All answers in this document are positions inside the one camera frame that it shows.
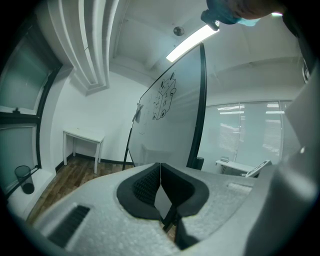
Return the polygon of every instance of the whiteboard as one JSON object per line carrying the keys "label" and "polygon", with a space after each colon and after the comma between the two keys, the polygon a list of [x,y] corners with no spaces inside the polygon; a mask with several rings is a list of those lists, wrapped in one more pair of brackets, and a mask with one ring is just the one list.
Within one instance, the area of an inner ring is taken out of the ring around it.
{"label": "whiteboard", "polygon": [[135,166],[191,167],[206,111],[206,59],[202,43],[174,63],[140,98],[128,151]]}

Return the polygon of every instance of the ceiling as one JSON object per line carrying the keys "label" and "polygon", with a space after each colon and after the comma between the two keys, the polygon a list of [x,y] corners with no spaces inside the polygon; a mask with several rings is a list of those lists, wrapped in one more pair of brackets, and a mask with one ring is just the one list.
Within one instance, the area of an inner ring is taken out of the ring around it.
{"label": "ceiling", "polygon": [[[119,0],[110,38],[110,71],[149,87],[172,65],[166,56],[205,25],[200,16],[206,9],[206,0]],[[177,26],[184,28],[183,36],[174,35]],[[288,75],[302,72],[302,58],[298,41],[281,17],[269,15],[254,27],[221,24],[204,46],[208,94],[232,90],[234,76],[253,72],[252,79],[242,79],[237,87],[261,81],[261,86],[301,82]],[[282,69],[274,79],[267,79]]]}
{"label": "ceiling", "polygon": [[73,67],[74,84],[84,95],[110,87],[109,38],[117,0],[42,1],[34,10],[55,55]]}

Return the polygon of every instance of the wooden floor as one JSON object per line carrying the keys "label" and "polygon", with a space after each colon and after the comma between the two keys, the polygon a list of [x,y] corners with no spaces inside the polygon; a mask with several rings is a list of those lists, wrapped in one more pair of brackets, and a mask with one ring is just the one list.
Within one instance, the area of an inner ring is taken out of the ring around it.
{"label": "wooden floor", "polygon": [[[112,164],[101,162],[97,166],[97,174],[94,174],[94,160],[89,160],[80,157],[72,157],[68,160],[67,166],[63,166],[45,189],[38,202],[32,209],[26,222],[33,224],[37,217],[41,215],[55,202],[65,197],[82,184],[91,181],[95,178],[114,174],[122,170],[122,164]],[[132,165],[127,165],[126,169],[132,168]]]}

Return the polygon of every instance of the black mesh basket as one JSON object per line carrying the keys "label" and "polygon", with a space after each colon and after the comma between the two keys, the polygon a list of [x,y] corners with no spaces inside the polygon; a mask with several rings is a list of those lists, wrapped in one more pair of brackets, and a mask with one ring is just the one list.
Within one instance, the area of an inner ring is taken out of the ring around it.
{"label": "black mesh basket", "polygon": [[30,168],[26,165],[21,165],[14,170],[14,173],[23,192],[28,195],[32,194],[35,191],[35,186],[32,181]]}

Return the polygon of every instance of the vent grille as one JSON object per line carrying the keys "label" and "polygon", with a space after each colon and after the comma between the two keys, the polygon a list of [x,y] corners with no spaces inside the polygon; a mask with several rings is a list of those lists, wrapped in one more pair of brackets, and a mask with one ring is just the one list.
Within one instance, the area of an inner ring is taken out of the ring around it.
{"label": "vent grille", "polygon": [[64,248],[89,211],[90,208],[82,205],[73,208],[49,235],[48,239],[57,246]]}

